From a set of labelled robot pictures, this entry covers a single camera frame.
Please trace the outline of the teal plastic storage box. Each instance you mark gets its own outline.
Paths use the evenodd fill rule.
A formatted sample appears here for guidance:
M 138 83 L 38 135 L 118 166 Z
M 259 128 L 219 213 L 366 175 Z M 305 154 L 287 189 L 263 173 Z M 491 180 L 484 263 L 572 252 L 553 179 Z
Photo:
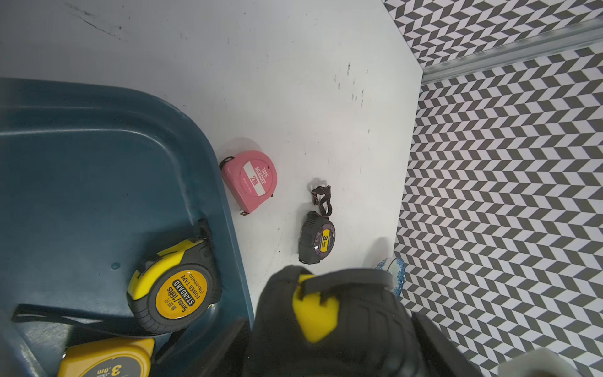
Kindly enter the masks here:
M 64 350 L 96 339 L 50 323 L 17 324 L 20 304 L 132 314 L 141 259 L 208 221 L 221 300 L 154 376 L 213 375 L 218 339 L 251 320 L 250 294 L 215 152 L 164 100 L 111 86 L 1 81 L 1 374 L 55 376 Z

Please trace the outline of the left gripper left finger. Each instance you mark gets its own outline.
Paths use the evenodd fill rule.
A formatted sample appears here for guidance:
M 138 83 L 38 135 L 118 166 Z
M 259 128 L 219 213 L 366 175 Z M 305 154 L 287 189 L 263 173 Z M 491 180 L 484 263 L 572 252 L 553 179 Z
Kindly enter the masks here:
M 235 320 L 197 363 L 198 376 L 241 376 L 250 340 L 249 320 Z

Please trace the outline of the pink tape measure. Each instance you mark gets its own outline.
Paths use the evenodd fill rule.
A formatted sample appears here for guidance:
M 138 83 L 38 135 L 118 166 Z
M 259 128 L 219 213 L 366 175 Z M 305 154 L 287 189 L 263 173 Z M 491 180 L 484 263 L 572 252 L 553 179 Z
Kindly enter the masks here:
M 226 157 L 219 169 L 240 206 L 241 215 L 249 215 L 273 197 L 278 176 L 273 161 L 265 153 L 252 150 Z

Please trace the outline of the yellow black tape measure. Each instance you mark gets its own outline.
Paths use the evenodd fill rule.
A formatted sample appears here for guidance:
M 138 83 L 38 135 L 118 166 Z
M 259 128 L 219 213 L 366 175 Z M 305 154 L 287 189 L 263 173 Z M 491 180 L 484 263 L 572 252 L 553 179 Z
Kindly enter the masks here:
M 193 237 L 140 262 L 127 288 L 131 317 L 20 304 L 11 321 L 55 323 L 131 338 L 183 331 L 221 298 L 214 250 L 209 222 L 201 219 Z
M 314 275 L 290 265 L 256 308 L 244 376 L 425 376 L 411 318 L 374 269 Z

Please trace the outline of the small black tape measure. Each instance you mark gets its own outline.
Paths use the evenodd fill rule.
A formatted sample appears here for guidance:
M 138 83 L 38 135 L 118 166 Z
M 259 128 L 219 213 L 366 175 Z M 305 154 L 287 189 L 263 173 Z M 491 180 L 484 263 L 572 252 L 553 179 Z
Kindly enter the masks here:
M 318 210 L 307 213 L 298 241 L 298 259 L 307 265 L 326 259 L 331 254 L 336 239 L 336 229 L 330 219 L 333 213 L 331 187 L 319 185 L 311 194 L 312 203 Z

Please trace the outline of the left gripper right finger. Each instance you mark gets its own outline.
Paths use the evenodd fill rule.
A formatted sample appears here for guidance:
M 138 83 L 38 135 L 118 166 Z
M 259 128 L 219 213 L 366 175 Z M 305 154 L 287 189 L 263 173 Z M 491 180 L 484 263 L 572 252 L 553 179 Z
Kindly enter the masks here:
M 411 321 L 416 331 L 429 376 L 483 376 L 430 318 L 423 314 L 413 313 Z

